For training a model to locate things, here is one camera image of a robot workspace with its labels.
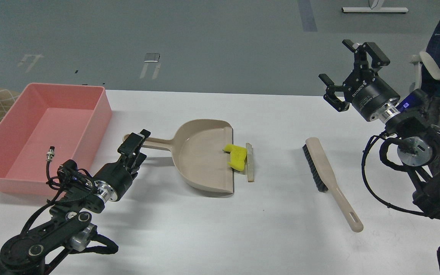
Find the dustpan handle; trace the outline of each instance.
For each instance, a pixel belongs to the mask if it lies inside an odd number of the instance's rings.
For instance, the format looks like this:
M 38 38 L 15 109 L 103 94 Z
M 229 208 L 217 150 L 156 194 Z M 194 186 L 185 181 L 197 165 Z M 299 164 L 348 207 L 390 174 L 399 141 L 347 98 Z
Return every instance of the dustpan handle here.
M 144 141 L 143 148 L 151 148 L 157 150 L 171 151 L 173 149 L 172 141 L 170 139 L 156 139 L 155 137 L 148 137 Z

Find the gray floor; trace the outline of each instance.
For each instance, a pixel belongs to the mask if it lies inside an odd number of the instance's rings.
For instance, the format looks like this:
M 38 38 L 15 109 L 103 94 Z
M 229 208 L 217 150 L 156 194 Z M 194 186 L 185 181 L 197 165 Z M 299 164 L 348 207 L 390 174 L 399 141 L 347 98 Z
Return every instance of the gray floor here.
M 386 0 L 407 14 L 343 14 L 367 0 L 0 1 L 0 87 L 31 82 L 107 89 L 321 95 L 353 57 L 342 39 L 376 42 L 380 71 L 402 95 L 440 0 Z M 144 56 L 160 53 L 160 69 Z

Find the connector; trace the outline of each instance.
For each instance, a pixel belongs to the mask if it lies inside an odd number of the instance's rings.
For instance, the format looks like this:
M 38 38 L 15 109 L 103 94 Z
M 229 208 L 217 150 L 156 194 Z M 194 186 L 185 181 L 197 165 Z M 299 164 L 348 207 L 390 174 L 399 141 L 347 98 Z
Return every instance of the connector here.
M 52 159 L 54 158 L 54 156 L 55 156 L 55 147 L 54 146 L 51 146 L 50 147 L 50 149 L 49 149 L 49 151 L 47 152 L 47 161 L 48 162 L 51 162 L 52 161 Z

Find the sponge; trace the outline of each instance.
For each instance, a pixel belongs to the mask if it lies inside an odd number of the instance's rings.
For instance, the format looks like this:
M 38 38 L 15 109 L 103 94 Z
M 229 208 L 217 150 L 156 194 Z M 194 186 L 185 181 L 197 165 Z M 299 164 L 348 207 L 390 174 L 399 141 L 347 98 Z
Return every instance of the sponge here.
M 248 156 L 248 150 L 241 146 L 235 146 L 234 144 L 227 144 L 223 149 L 226 152 L 230 152 L 230 162 L 227 162 L 230 167 L 237 171 L 243 171 Z

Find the screw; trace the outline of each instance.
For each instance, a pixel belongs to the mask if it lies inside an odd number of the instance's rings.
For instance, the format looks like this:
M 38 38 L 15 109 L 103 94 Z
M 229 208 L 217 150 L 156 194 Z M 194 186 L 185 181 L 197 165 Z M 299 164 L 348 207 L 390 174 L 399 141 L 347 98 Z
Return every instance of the screw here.
M 44 252 L 44 246 L 43 245 L 33 245 L 28 250 L 28 255 L 30 256 L 38 256 Z
M 89 213 L 83 212 L 83 213 L 79 214 L 79 218 L 78 219 L 81 222 L 85 222 L 85 221 L 89 220 L 89 218 L 90 218 Z
M 76 212 L 69 212 L 69 213 L 66 215 L 66 220 L 70 220 L 70 219 L 72 219 L 73 217 L 75 217 L 75 215 L 77 215 Z

